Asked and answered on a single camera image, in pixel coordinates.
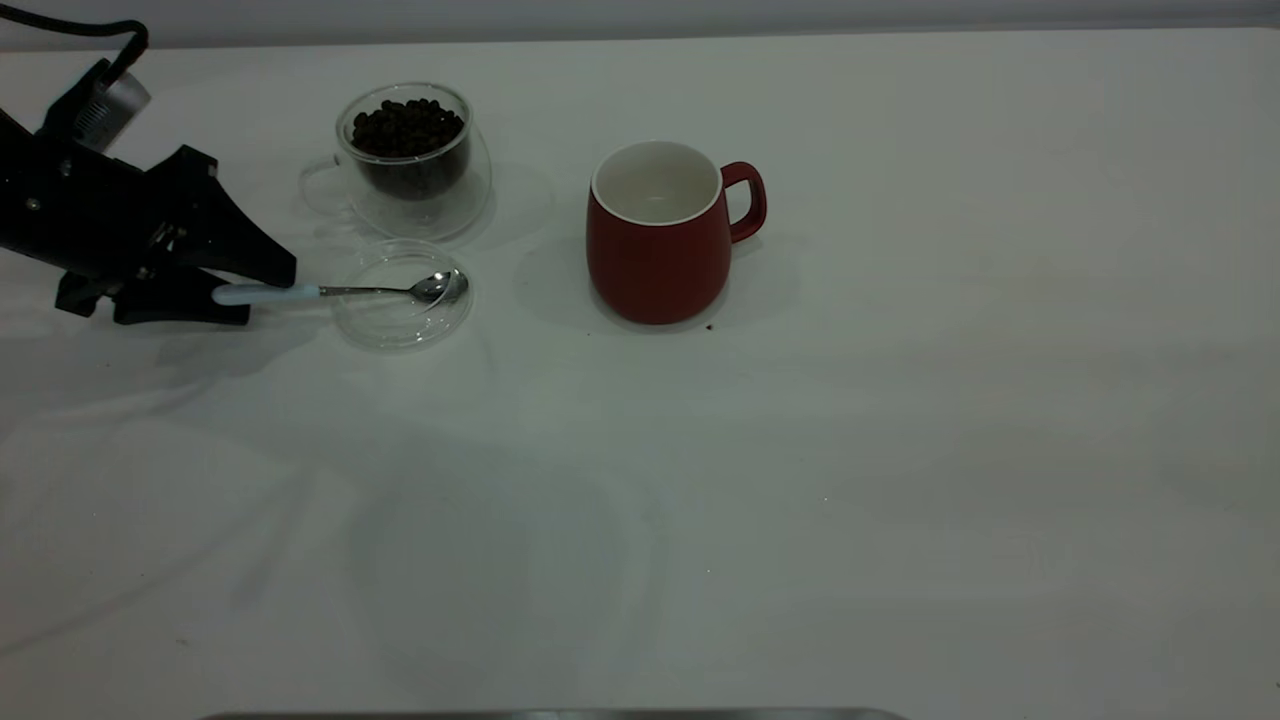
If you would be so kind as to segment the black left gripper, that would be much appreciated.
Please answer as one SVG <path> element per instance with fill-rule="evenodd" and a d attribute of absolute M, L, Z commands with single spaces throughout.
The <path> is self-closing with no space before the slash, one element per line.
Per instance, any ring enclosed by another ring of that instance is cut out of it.
<path fill-rule="evenodd" d="M 68 270 L 55 297 L 65 313 L 92 316 L 106 297 L 120 325 L 247 325 L 250 309 L 216 304 L 227 282 L 204 269 L 292 287 L 297 260 L 218 172 L 215 158 L 186 145 L 142 170 L 4 113 L 3 247 Z"/>

